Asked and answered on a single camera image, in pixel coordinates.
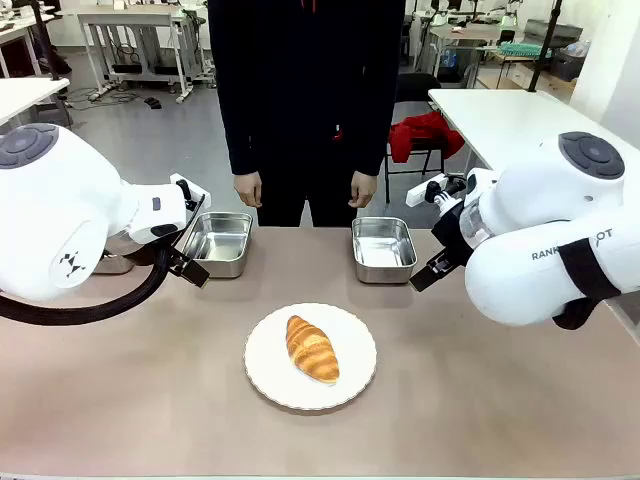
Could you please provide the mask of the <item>person's left hand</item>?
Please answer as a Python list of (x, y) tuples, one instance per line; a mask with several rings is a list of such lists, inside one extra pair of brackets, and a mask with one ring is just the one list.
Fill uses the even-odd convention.
[(376, 176), (355, 171), (351, 180), (351, 199), (349, 205), (355, 209), (365, 208), (377, 191)]

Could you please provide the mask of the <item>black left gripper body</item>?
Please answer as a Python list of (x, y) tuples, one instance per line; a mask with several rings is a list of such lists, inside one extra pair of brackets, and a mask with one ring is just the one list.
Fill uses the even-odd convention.
[(170, 259), (173, 252), (181, 252), (177, 249), (179, 242), (189, 231), (199, 215), (199, 212), (206, 205), (206, 191), (202, 187), (186, 178), (171, 178), (171, 182), (177, 185), (182, 191), (186, 209), (186, 223), (185, 226), (175, 235), (175, 238), (171, 243)]

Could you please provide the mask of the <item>person's right hand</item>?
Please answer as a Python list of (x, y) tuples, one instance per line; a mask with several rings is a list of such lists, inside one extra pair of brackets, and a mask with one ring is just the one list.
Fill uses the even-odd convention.
[(262, 181), (258, 172), (235, 175), (234, 189), (246, 206), (253, 208), (262, 206)]

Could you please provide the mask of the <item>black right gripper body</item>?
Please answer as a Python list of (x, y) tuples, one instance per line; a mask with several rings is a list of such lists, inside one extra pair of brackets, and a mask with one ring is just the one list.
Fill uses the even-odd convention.
[(457, 199), (456, 203), (448, 207), (432, 229), (432, 234), (443, 246), (443, 250), (434, 256), (430, 262), (436, 266), (465, 266), (473, 253), (462, 235), (460, 217), (464, 203)]

